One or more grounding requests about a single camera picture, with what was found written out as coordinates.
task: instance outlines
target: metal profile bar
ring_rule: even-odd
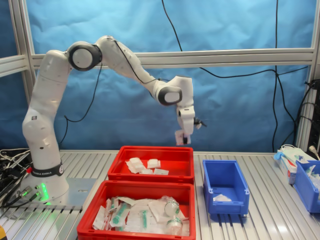
[[[33,49],[32,42],[30,42],[31,33],[26,30],[30,30],[30,27],[27,28],[26,26],[26,23],[29,24],[29,20],[26,20],[26,18],[28,18],[28,15],[24,14],[26,13],[26,5],[22,5],[22,2],[23,1],[21,0],[9,0],[9,8],[15,42],[17,44],[17,52],[19,55],[24,55],[27,59],[27,69],[22,72],[22,79],[26,100],[29,103],[31,100],[33,86],[36,81],[36,76],[32,70],[30,61],[30,53],[31,49]]]
[[[0,78],[27,70],[28,64],[24,55],[0,58]]]
[[[319,37],[320,37],[320,0],[317,0],[316,8],[315,8],[315,16],[314,16],[313,36],[312,36],[312,48],[315,49],[315,52],[313,53],[311,67],[309,67],[309,74],[307,78],[308,83],[310,83],[310,81],[313,79],[320,78]],[[307,92],[308,88],[309,87],[306,86],[304,91],[305,93]],[[308,96],[306,97],[305,101],[314,103],[316,101],[316,95],[317,95],[317,91],[312,89],[309,92]],[[309,119],[313,118],[313,114],[314,114],[314,106],[312,104],[306,104],[301,111],[301,115]],[[310,121],[305,118],[301,118],[299,128],[298,128],[297,138],[296,138],[296,145],[305,152],[307,151],[307,148],[308,148],[310,130],[311,130]]]
[[[137,52],[145,68],[197,68],[222,66],[310,65],[314,59],[313,48],[277,48],[213,50],[188,52]],[[40,67],[45,55],[31,56],[34,69]]]

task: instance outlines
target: slatted metal worktop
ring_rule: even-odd
[[[69,178],[108,179],[117,151],[63,150],[61,159]],[[207,214],[203,159],[237,160],[250,190],[249,213]],[[195,206],[197,240],[320,240],[320,214],[309,214],[286,180],[271,153],[195,152]],[[81,210],[20,207],[0,219],[9,240],[75,240]]]

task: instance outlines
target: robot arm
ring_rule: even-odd
[[[76,42],[68,50],[73,68],[87,71],[102,62],[119,75],[136,80],[152,97],[164,106],[176,105],[177,119],[182,130],[176,132],[177,145],[189,144],[195,122],[193,85],[190,77],[176,76],[170,82],[155,79],[146,72],[138,57],[112,36],[103,36],[92,45]]]
[[[71,70],[88,71],[99,63],[136,80],[162,105],[176,105],[178,123],[182,128],[175,134],[178,145],[190,143],[194,125],[199,127],[202,124],[195,118],[191,78],[176,76],[169,82],[155,79],[143,69],[131,50],[111,36],[103,36],[95,44],[76,42],[65,52],[50,50],[41,62],[22,124],[33,166],[31,174],[23,179],[20,187],[22,190],[31,187],[32,194],[39,192],[34,202],[56,199],[69,188],[63,175],[54,119]]]

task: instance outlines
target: medical supply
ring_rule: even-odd
[[[104,229],[104,223],[105,223],[105,208],[103,206],[100,206],[100,209],[98,211],[98,214],[96,215],[92,227],[95,230],[103,230]]]
[[[163,170],[163,169],[159,169],[156,168],[153,172],[154,175],[169,175],[169,171],[168,170]]]
[[[139,174],[154,174],[154,172],[151,169],[143,169]]]
[[[316,165],[312,165],[311,167],[309,167],[307,170],[305,170],[305,173],[307,174],[307,176],[310,178],[312,171],[314,170],[314,168],[316,167]]]
[[[147,217],[148,210],[140,211],[140,231],[145,233],[148,228],[148,217]]]
[[[121,203],[118,211],[116,212],[115,216],[111,220],[110,225],[112,227],[122,226],[129,211],[130,211],[130,208],[128,208],[128,204],[126,202]]]
[[[166,227],[167,227],[167,234],[174,235],[174,236],[181,236],[183,224],[178,217],[175,217],[169,220],[166,224]]]
[[[136,200],[130,198],[130,197],[126,197],[126,196],[119,196],[117,197],[118,200],[122,201],[122,202],[125,202],[131,206],[135,205],[136,204]]]
[[[178,213],[180,212],[179,203],[177,203],[175,200],[169,200],[164,206],[164,212],[169,217],[178,215]]]
[[[119,200],[116,197],[111,198],[111,208],[108,212],[112,212],[119,207]]]
[[[296,180],[297,165],[295,162],[287,159],[285,154],[278,150],[278,152],[273,156],[273,158],[278,163],[283,175],[287,179],[289,184],[294,184]]]
[[[307,164],[308,161],[315,160],[313,157],[306,154],[302,149],[298,147],[284,147],[281,148],[285,157],[290,160],[294,165],[296,165],[296,161]]]
[[[161,168],[161,163],[158,159],[152,158],[148,161],[148,169]]]
[[[309,178],[310,178],[311,182],[313,183],[313,185],[318,189],[318,191],[320,193],[320,180],[316,179],[314,176],[310,176]]]
[[[320,174],[315,174],[314,172],[311,173],[311,176],[320,180]]]
[[[152,214],[154,215],[157,223],[166,223],[169,220],[172,219],[172,216],[169,216],[166,212],[165,212],[165,207],[166,204],[169,201],[174,201],[177,203],[177,201],[172,198],[172,197],[168,197],[168,196],[163,196],[161,199],[158,200],[154,200],[148,203],[148,206],[152,212]],[[181,220],[186,220],[187,218],[185,217],[185,215],[179,210],[177,214],[175,214],[174,216],[177,216],[179,219]]]
[[[225,195],[219,194],[218,196],[215,196],[213,198],[213,201],[219,201],[219,202],[232,202],[230,198],[228,198]]]

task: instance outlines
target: tissue box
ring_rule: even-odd
[[[283,173],[283,175],[286,177],[289,184],[294,184],[296,180],[296,174],[297,174],[297,165],[290,161],[285,156],[281,156],[280,160],[276,160],[279,164],[279,167]]]

